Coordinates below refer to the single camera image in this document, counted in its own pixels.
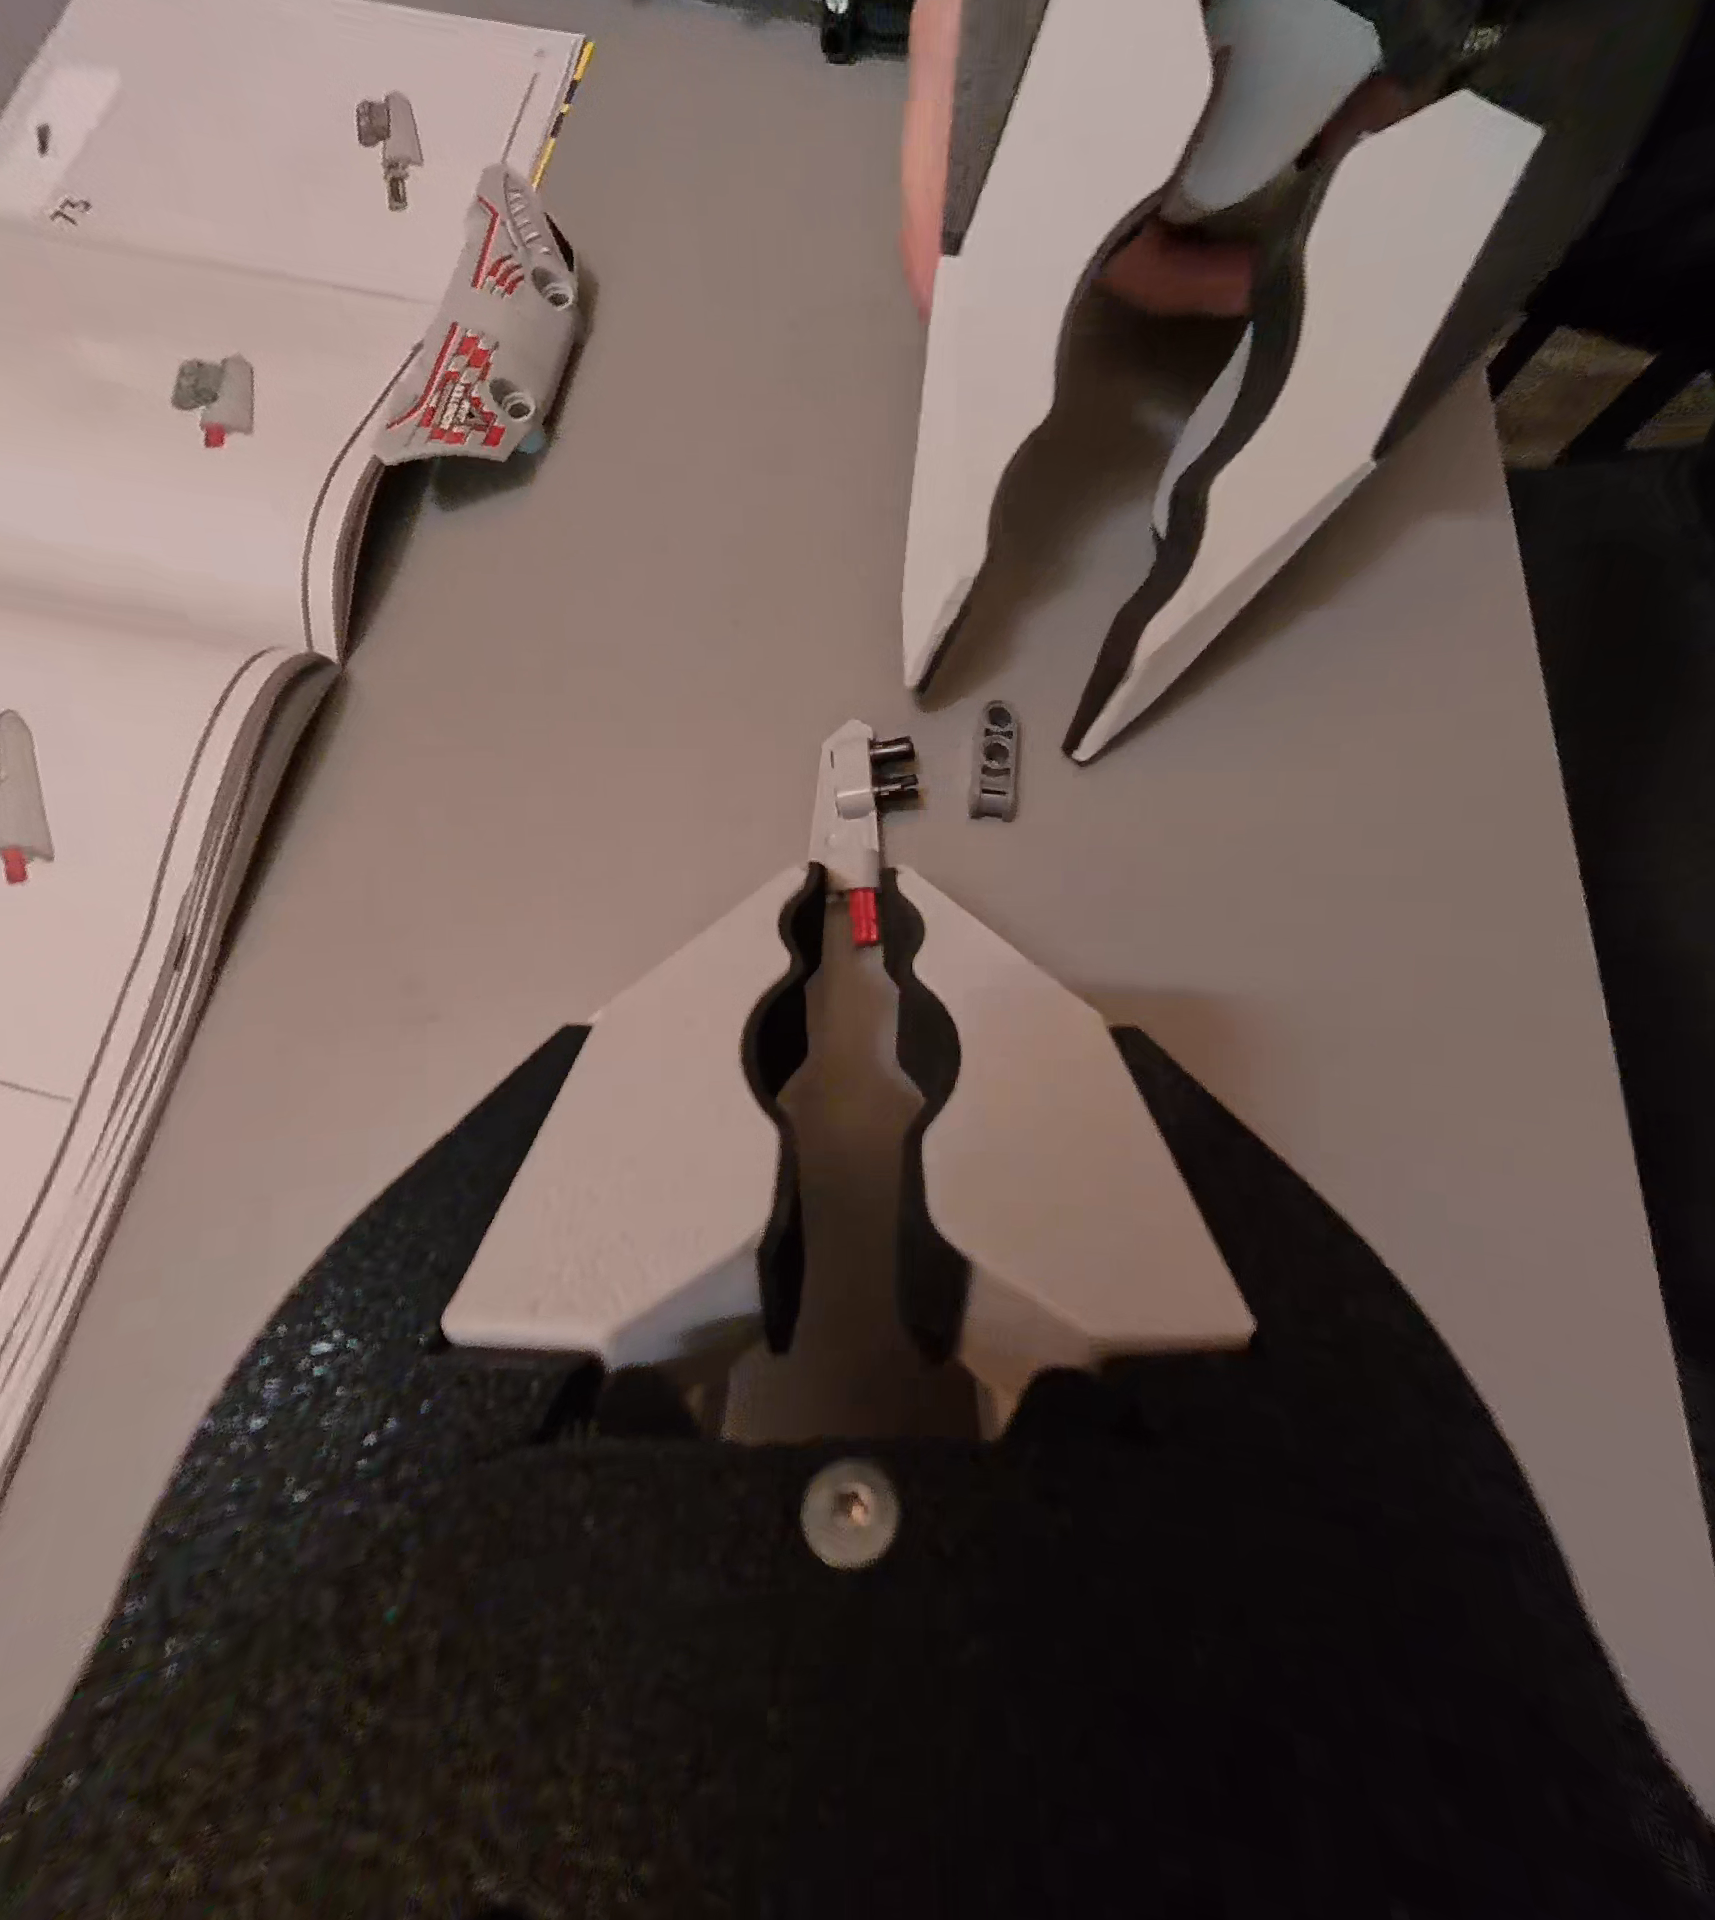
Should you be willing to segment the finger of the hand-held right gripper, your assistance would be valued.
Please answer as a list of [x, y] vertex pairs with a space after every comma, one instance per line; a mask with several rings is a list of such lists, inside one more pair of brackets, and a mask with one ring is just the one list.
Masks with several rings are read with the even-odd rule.
[[1103, 754], [1374, 474], [1540, 124], [1461, 87], [1305, 179], [1252, 325], [1180, 431], [1145, 583], [1065, 736]]
[[1101, 256], [1159, 205], [1214, 71], [1201, 2], [917, 2], [898, 243], [925, 320], [898, 580], [922, 698], [977, 586], [994, 503], [1050, 415]]

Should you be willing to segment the grey red printed toy panel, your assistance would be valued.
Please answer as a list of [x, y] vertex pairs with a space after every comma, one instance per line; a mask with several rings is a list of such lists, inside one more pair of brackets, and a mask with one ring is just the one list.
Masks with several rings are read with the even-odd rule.
[[576, 256], [536, 189], [507, 165], [487, 165], [437, 320], [387, 396], [375, 461], [501, 466], [541, 449], [576, 346]]

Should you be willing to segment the small grey brick connector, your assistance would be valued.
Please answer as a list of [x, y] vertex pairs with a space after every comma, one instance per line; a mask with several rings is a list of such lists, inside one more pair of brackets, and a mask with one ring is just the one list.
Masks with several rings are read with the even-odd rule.
[[965, 815], [1015, 821], [1019, 797], [1023, 725], [1003, 698], [985, 698], [965, 766]]

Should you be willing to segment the grey toy brick assembly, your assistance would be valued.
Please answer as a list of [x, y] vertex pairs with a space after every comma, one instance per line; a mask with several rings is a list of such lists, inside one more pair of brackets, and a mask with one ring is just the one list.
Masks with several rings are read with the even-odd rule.
[[919, 760], [908, 736], [880, 737], [845, 721], [823, 737], [809, 854], [827, 891], [845, 898], [852, 947], [880, 942], [883, 815], [919, 797]]

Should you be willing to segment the open instruction booklet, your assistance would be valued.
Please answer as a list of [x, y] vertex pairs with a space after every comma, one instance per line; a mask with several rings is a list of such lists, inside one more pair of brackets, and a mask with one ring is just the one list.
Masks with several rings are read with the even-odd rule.
[[387, 396], [592, 52], [68, 2], [0, 110], [0, 1502], [343, 671]]

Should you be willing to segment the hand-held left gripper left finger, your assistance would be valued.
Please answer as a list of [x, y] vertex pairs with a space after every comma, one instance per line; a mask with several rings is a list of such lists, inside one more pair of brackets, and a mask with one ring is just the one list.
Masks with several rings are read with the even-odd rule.
[[795, 980], [795, 904], [817, 870], [780, 870], [594, 1013], [444, 1309], [451, 1346], [714, 1374], [787, 1341], [795, 1153], [744, 1035]]

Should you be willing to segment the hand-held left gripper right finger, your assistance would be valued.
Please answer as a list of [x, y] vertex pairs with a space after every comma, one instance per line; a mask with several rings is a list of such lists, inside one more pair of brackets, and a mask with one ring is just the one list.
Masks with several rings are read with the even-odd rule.
[[970, 1374], [1246, 1348], [1256, 1329], [1107, 1019], [914, 870], [880, 878], [903, 1133], [897, 1309]]

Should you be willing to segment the person's right hand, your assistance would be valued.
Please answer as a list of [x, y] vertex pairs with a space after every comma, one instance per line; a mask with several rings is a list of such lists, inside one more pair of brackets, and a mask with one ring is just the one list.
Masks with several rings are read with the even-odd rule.
[[[919, 2], [908, 17], [898, 126], [898, 258], [919, 320], [933, 313], [955, 60], [960, 6]], [[1107, 258], [1101, 285], [1147, 316], [1246, 320], [1256, 250], [1246, 241], [1147, 222]]]

